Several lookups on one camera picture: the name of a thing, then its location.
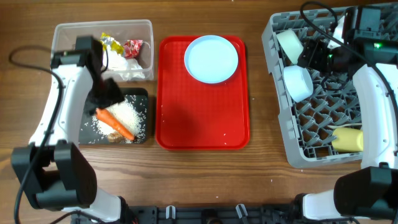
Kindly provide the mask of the orange carrot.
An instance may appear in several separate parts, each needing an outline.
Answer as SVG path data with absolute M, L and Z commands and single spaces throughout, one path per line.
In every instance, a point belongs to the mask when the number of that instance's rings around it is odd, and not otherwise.
M 113 128 L 126 139 L 130 141 L 134 140 L 134 135 L 127 128 L 125 128 L 108 110 L 97 108 L 95 114 L 98 120 Z

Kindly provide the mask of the green bowl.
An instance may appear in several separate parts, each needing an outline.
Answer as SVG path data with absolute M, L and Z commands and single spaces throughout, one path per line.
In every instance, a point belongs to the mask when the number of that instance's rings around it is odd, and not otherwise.
M 287 30 L 277 34 L 276 37 L 288 59 L 296 65 L 303 52 L 303 45 L 296 33 L 292 30 Z

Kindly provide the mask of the light blue bowl with rice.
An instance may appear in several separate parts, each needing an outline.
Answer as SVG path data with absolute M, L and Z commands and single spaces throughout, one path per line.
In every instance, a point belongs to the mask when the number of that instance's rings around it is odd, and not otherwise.
M 306 68 L 298 65 L 285 67 L 283 78 L 288 93 L 296 103 L 313 94 L 312 78 Z

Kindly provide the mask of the white tissue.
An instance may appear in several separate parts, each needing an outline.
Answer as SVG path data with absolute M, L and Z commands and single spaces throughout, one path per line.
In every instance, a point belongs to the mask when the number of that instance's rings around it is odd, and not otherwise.
M 143 80 L 146 77 L 136 59 L 125 59 L 110 49 L 103 53 L 103 65 L 108 67 L 103 77 L 113 78 L 118 82 Z

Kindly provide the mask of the brown round food piece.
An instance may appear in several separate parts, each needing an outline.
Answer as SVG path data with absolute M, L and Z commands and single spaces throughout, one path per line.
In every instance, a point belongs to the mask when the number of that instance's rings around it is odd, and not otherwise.
M 119 132 L 113 132 L 107 135 L 107 139 L 110 143 L 121 143 L 125 140 L 125 137 Z

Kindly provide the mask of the yellow snack wrapper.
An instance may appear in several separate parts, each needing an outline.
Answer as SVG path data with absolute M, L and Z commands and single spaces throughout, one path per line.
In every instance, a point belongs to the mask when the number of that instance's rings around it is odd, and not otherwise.
M 114 37 L 103 32 L 99 41 L 102 43 L 105 50 L 110 47 L 110 49 L 115 51 L 118 55 L 124 56 L 124 47 Z

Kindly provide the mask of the red candy wrapper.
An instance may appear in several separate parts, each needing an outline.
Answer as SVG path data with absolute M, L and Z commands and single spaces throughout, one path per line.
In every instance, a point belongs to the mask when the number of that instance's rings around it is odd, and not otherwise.
M 128 40 L 124 45 L 124 58 L 135 58 L 139 55 L 143 40 Z

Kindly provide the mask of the yellow plastic cup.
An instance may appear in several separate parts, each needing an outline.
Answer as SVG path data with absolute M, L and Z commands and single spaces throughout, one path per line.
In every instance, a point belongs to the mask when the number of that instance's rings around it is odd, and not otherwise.
M 331 145 L 337 152 L 363 152 L 363 131 L 353 128 L 336 128 Z

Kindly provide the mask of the light blue plate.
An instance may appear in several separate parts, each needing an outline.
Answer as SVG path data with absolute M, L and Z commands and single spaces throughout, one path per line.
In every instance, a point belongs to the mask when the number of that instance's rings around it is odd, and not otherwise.
M 234 45 L 218 35 L 204 35 L 193 40 L 184 54 L 187 72 L 196 80 L 216 84 L 231 78 L 239 57 Z

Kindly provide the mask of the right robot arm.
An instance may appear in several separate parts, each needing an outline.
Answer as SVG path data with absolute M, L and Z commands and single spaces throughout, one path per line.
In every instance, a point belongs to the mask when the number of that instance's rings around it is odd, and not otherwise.
M 381 9 L 350 7 L 345 12 L 342 40 L 302 19 L 339 45 L 325 54 L 309 45 L 298 65 L 319 72 L 350 71 L 363 127 L 361 169 L 340 177 L 334 189 L 302 194 L 301 212 L 307 220 L 337 222 L 356 217 L 397 223 L 397 42 L 383 40 Z

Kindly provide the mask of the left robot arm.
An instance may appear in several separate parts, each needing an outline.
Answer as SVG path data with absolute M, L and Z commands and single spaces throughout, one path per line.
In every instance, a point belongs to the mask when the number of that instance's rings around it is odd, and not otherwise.
M 52 86 L 40 123 L 26 147 L 11 154 L 20 182 L 17 199 L 35 209 L 61 211 L 98 223 L 133 223 L 122 197 L 100 189 L 94 169 L 78 147 L 81 118 L 124 100 L 112 79 L 103 79 L 102 43 L 92 36 L 76 39 L 75 48 L 52 53 Z

